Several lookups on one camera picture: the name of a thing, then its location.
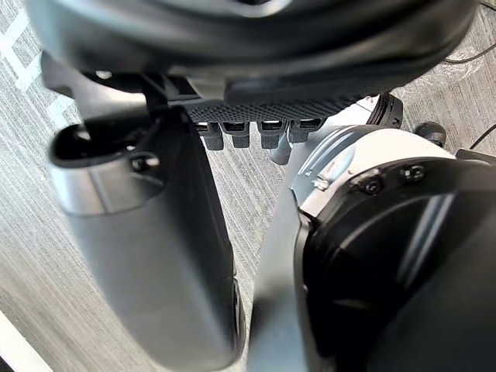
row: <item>black screw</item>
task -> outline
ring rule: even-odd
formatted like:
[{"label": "black screw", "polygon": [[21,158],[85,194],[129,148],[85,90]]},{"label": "black screw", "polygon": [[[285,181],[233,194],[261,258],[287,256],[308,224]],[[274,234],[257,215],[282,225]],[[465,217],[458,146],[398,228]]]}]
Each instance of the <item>black screw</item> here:
[{"label": "black screw", "polygon": [[159,160],[153,154],[140,154],[131,159],[131,166],[136,172],[145,172],[156,167]]},{"label": "black screw", "polygon": [[370,180],[365,180],[363,190],[369,195],[377,195],[382,190],[381,180],[377,178],[372,178]]},{"label": "black screw", "polygon": [[407,182],[419,182],[425,177],[425,168],[422,165],[411,165],[401,170],[401,176]]}]

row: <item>gray carpet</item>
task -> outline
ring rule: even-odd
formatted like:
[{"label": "gray carpet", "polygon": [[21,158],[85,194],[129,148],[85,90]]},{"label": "gray carpet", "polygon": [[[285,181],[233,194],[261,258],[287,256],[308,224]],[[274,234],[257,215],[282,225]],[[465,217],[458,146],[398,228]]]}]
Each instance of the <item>gray carpet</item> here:
[{"label": "gray carpet", "polygon": [[[457,56],[496,41],[495,26],[496,15],[481,11]],[[54,201],[46,146],[78,116],[71,100],[43,88],[40,49],[20,0],[0,2],[0,53],[0,310],[55,371],[161,370],[102,300]],[[398,89],[405,128],[435,120],[449,130],[451,150],[469,146],[496,118],[494,66],[496,52],[469,66],[437,67]],[[480,150],[496,154],[496,135]],[[250,315],[258,250],[284,168],[256,140],[247,150],[227,143],[210,160]]]}]

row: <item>black cable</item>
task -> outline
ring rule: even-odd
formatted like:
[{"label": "black cable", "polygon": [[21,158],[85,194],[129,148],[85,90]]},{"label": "black cable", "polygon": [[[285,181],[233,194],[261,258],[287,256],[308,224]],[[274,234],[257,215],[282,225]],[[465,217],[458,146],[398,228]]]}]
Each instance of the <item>black cable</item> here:
[{"label": "black cable", "polygon": [[488,130],[486,130],[484,133],[482,133],[482,136],[480,136],[479,138],[477,138],[477,141],[475,141],[474,144],[472,146],[470,146],[470,149],[471,150],[475,150],[475,148],[477,146],[479,146],[479,144],[484,140],[484,138],[486,138],[487,136],[489,136],[495,129],[496,129],[496,124],[494,124],[491,128],[489,128]]},{"label": "black cable", "polygon": [[[496,12],[496,5],[492,5],[490,2],[479,2],[482,6]],[[488,47],[486,50],[480,52],[479,54],[476,54],[475,56],[465,58],[463,60],[451,60],[449,58],[446,58],[444,61],[447,64],[467,64],[469,62],[472,62],[473,60],[476,60],[477,58],[481,58],[482,56],[485,56],[489,52],[491,52],[494,48],[496,48],[496,43]]]}]

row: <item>screw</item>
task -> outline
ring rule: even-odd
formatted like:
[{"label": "screw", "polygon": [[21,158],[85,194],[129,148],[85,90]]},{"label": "screw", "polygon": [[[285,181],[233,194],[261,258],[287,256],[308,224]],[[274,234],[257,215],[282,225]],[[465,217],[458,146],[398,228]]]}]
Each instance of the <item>screw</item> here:
[{"label": "screw", "polygon": [[316,178],[312,181],[314,188],[319,189],[320,191],[325,191],[329,188],[329,181],[323,180],[321,178]]},{"label": "screw", "polygon": [[136,172],[148,171],[151,167],[159,165],[160,161],[152,154],[139,155],[131,159],[131,166]]},{"label": "screw", "polygon": [[112,77],[112,72],[110,71],[96,71],[96,76],[101,78],[102,80],[107,80]]},{"label": "screw", "polygon": [[379,194],[381,192],[381,190],[382,190],[382,184],[376,178],[373,178],[373,179],[371,179],[369,181],[365,180],[364,190],[369,195],[376,195],[376,194]]},{"label": "screw", "polygon": [[407,182],[419,182],[425,177],[425,168],[422,165],[411,165],[401,171],[401,176]]}]

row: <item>white line on floor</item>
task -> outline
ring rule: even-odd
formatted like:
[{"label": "white line on floor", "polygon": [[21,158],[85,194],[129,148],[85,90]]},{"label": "white line on floor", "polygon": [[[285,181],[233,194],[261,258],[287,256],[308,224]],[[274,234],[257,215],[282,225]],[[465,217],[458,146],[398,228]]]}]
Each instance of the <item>white line on floor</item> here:
[{"label": "white line on floor", "polygon": [[0,357],[14,372],[53,372],[2,312],[0,312]]}]

